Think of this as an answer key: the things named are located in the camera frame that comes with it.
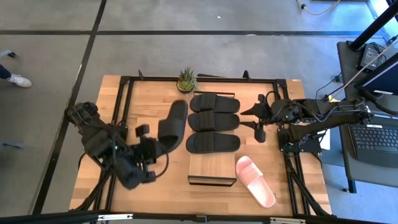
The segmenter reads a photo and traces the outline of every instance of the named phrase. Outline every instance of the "table leg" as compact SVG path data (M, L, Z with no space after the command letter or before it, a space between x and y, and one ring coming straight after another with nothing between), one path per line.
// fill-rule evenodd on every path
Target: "table leg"
M343 189L343 190L351 194L356 194L355 180L347 179L347 181L348 181L348 189Z

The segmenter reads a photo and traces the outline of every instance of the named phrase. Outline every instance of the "wooden table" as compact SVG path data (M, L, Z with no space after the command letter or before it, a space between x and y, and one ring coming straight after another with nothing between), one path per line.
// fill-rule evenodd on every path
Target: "wooden table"
M116 75L105 75L103 78L96 104L101 119L105 123L111 121L119 80L120 76ZM304 98L300 80L287 80L287 86L291 99ZM251 108L257 102L258 94L272 91L271 84L263 83L199 83L199 87L202 91L234 92L235 98L241 102L239 112ZM149 124L149 136L156 138L158 121L166 118L171 103L177 99L184 99L189 104L192 96L193 94L179 93L175 82L135 81L127 120L129 126L127 143L139 142L134 128L141 124ZM123 108L124 99L125 95L122 98L121 108ZM269 97L269 103L272 101L274 97ZM241 121L257 120L254 116L239 115L239 117ZM267 134L265 143L258 143L254 139L253 129L246 126L240 125L234 130L234 134L241 139L241 147L236 151L235 159L237 161L241 156L249 156L262 171L264 179L276 197L273 207L262 208L240 181L232 187L189 185L187 175L190 153L185 149L185 141L193 131L189 125L186 125L183 143L170 153L170 165L167 172L156 182L141 184L133 190L125 189L117 181L111 210L132 213L291 216L285 164L277 142L277 126L269 125L264 129ZM300 156L306 186L322 208L330 213L329 199L319 161L312 154L301 153ZM164 166L165 156L162 156L156 164L151 165L151 169L159 173ZM90 158L84 157L70 208L75 208L84 201L97 184L99 174L100 168ZM107 191L106 186L100 208L104 208ZM298 210L302 212L302 201L297 186L295 186L295 192Z

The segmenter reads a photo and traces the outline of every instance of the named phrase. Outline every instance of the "desk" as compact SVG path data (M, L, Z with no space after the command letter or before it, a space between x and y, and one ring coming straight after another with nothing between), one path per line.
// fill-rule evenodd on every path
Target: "desk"
M114 102L118 92L120 76L105 75L99 91L97 106L101 119L108 123L113 114ZM233 92L241 102L239 112L245 111L257 103L259 93L271 91L271 84L263 83L213 83L199 82L201 91ZM300 80L287 80L290 98L304 98ZM134 128L141 124L150 125L149 136L157 136L157 123L166 118L170 105L177 99L190 101L193 94L183 95L178 92L175 82L135 81L129 108L127 125L128 144L139 142ZM240 116L241 121L256 120L254 116ZM193 132L186 125L184 141L171 152L167 172L156 182L141 184L133 190L125 189L116 182L111 211L133 213L162 214L203 214L203 215L242 215L242 216L291 216L292 209L285 172L283 154L279 151L276 135L277 126L266 126L267 141L258 143L254 131L246 126L234 130L241 139L241 147L235 153L236 161L241 156L249 156L264 174L276 197L271 208L262 208L245 186L237 181L232 187L189 185L187 180L190 154L185 149L185 141ZM322 208L331 212L322 168L319 161L311 154L301 153L305 183ZM160 157L151 169L159 173L165 166L165 157ZM88 157L84 157L78 172L70 208L79 206L97 184L100 168ZM104 188L100 208L104 208L107 192ZM300 191L296 187L298 210L302 211Z
M343 74L344 84L347 83L358 72L355 65L359 61L360 52L353 52L347 47L346 42L339 42L337 44L338 55L340 60L341 72ZM350 100L359 96L358 90L354 88L354 84L349 85L345 89L346 99ZM398 105L389 103L397 100L396 96L383 97L380 103L389 105L390 108L396 110ZM372 112L381 113L372 103L366 103ZM387 185L391 187L398 187L398 169L375 166L372 164L357 161L354 158L354 148L349 136L348 126L340 126L341 144L343 146L344 163L346 175L348 178L349 191L356 193L354 180L369 182L374 184Z

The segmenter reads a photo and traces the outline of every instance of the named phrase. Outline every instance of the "person's foot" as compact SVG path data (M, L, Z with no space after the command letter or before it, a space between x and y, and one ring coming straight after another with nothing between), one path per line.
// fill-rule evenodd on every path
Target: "person's foot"
M7 81L23 88L28 88L32 86L32 82L29 79L24 78L20 75L11 74L11 77L9 77Z

